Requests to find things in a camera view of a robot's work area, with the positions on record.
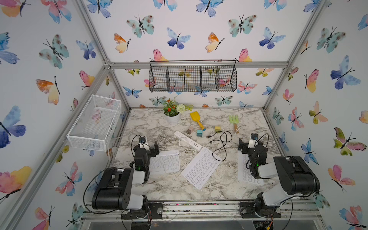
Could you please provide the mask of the teal USB charger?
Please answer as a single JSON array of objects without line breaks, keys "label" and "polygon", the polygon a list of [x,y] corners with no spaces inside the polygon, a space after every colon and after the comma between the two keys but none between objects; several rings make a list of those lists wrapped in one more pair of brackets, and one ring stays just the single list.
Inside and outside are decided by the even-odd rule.
[{"label": "teal USB charger", "polygon": [[196,136],[197,137],[202,137],[203,136],[203,131],[202,130],[197,130]]}]

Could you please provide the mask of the white keyboard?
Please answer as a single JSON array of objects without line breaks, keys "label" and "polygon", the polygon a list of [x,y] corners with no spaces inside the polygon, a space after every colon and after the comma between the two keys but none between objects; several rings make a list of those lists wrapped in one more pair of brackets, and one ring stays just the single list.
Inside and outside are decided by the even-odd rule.
[{"label": "white keyboard", "polygon": [[247,168],[247,162],[249,157],[247,154],[242,154],[242,152],[238,151],[238,174],[237,178],[241,182],[250,183],[256,186],[263,186],[264,180],[263,179],[255,179],[251,175],[250,169]]},{"label": "white keyboard", "polygon": [[150,159],[149,170],[152,174],[176,173],[181,169],[179,150],[162,151]]},{"label": "white keyboard", "polygon": [[181,175],[196,189],[201,190],[219,166],[212,151],[203,147],[192,161],[183,169]]}]

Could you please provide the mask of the white mesh wall basket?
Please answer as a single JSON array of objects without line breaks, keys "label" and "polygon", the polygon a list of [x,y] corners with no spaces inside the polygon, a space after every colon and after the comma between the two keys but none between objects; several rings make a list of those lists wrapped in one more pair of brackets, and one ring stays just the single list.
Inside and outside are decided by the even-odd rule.
[{"label": "white mesh wall basket", "polygon": [[67,134],[73,148],[106,151],[121,113],[121,101],[92,95]]}]

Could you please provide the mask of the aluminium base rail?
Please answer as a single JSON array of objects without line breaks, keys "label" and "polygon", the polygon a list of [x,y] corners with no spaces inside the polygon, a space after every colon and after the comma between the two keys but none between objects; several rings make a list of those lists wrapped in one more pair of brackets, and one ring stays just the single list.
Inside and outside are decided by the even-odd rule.
[{"label": "aluminium base rail", "polygon": [[289,200],[272,211],[257,214],[251,200],[223,201],[162,201],[144,205],[153,220],[321,220],[322,216],[312,200]]}]

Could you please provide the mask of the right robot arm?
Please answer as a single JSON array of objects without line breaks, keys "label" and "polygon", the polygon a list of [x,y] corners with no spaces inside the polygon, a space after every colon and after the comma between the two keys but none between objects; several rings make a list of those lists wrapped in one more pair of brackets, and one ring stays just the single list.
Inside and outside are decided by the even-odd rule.
[{"label": "right robot arm", "polygon": [[244,219],[280,218],[279,208],[294,197],[308,197],[320,190],[320,182],[310,167],[299,157],[276,156],[267,163],[268,148],[256,139],[239,140],[238,180],[262,185],[265,179],[278,178],[279,183],[260,192],[254,201],[240,203]]}]

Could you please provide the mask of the potted plant white pot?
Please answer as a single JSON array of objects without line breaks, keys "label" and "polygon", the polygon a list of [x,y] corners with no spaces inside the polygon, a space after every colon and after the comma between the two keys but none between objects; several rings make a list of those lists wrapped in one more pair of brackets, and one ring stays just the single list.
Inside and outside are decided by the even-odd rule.
[{"label": "potted plant white pot", "polygon": [[177,125],[181,119],[181,114],[187,111],[192,111],[193,104],[179,103],[174,97],[172,100],[168,99],[163,104],[163,113],[165,114],[166,121],[170,125]]}]

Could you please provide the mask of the white power strip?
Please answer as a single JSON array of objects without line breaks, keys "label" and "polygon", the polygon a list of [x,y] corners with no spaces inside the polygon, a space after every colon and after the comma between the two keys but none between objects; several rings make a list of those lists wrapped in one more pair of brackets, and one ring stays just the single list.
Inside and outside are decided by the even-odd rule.
[{"label": "white power strip", "polygon": [[196,141],[192,140],[191,138],[184,135],[183,133],[181,133],[179,131],[175,131],[174,135],[177,138],[179,138],[179,139],[183,140],[184,142],[186,142],[187,144],[189,144],[196,151],[200,151],[202,149],[202,145],[198,144]]}]

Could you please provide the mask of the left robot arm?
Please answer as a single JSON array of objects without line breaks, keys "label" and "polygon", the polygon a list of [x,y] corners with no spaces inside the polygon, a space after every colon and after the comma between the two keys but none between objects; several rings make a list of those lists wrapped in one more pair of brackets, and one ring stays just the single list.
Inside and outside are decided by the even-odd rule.
[{"label": "left robot arm", "polygon": [[159,145],[153,148],[140,143],[132,149],[134,161],[129,168],[107,168],[94,192],[92,208],[94,210],[127,211],[124,218],[151,218],[151,210],[145,195],[132,192],[133,185],[147,183],[150,176],[150,160],[160,154]]}]

